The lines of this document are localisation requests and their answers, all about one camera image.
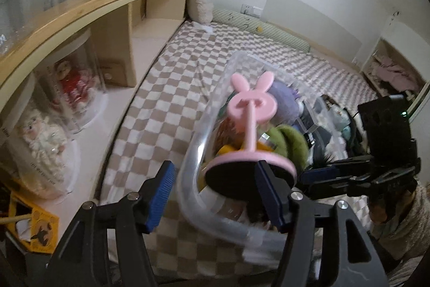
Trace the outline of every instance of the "pink clothing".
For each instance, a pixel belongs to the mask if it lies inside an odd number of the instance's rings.
[[[420,91],[415,76],[387,56],[382,59],[381,65],[376,69],[376,75],[390,83],[397,91],[412,90],[416,93]]]

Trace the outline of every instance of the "doll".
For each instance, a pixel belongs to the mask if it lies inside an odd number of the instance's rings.
[[[64,181],[62,152],[67,143],[63,128],[42,117],[34,107],[27,107],[18,124],[19,135],[28,144],[32,157],[59,182]]]
[[[65,101],[73,112],[84,112],[95,95],[97,84],[91,71],[89,69],[78,70],[72,67],[69,60],[64,60],[57,64],[55,76],[61,84]]]

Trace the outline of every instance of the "pink phone holder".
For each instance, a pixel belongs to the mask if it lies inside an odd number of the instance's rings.
[[[251,200],[259,194],[254,180],[255,164],[266,161],[275,175],[285,179],[290,186],[297,181],[294,164],[274,152],[257,150],[257,125],[268,122],[276,113],[278,104],[267,93],[272,86],[272,72],[263,73],[255,89],[240,74],[231,77],[231,84],[238,92],[227,105],[227,115],[236,128],[245,131],[245,148],[215,157],[206,167],[205,180],[210,188],[219,194],[237,200]]]

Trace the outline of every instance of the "power outlet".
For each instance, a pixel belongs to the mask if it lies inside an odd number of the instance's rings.
[[[252,5],[242,4],[240,12],[245,15],[250,15],[256,18],[260,18],[263,9],[258,7],[253,7]]]

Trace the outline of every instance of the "mattress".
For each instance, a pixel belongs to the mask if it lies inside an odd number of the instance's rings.
[[[206,33],[185,22],[151,67],[115,139],[103,181],[102,204],[117,202],[139,190],[143,181],[156,175],[164,160],[180,168],[194,126],[236,50],[282,67],[319,94],[333,97],[352,115],[357,105],[377,97],[359,74],[236,27],[220,23],[212,23],[212,27],[214,32]],[[334,203],[339,198],[325,202]],[[365,199],[347,200],[367,225]],[[244,262],[242,247],[214,239],[189,225],[179,211],[175,190],[160,225],[144,239],[158,276],[222,278],[267,270]],[[110,259],[116,261],[114,233],[109,232],[108,242]]]

